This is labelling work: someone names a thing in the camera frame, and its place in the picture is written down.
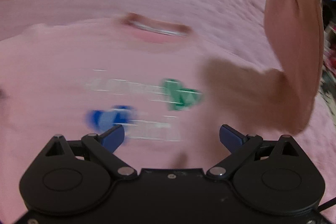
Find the pink sweatshirt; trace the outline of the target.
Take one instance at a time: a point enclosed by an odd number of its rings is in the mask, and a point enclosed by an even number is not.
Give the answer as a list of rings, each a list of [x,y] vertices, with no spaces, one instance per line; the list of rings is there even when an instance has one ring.
[[[303,131],[323,51],[320,0],[122,0],[117,13],[36,24],[1,41],[1,220],[25,212],[19,180],[55,134],[122,124],[141,168],[209,168],[226,123]]]

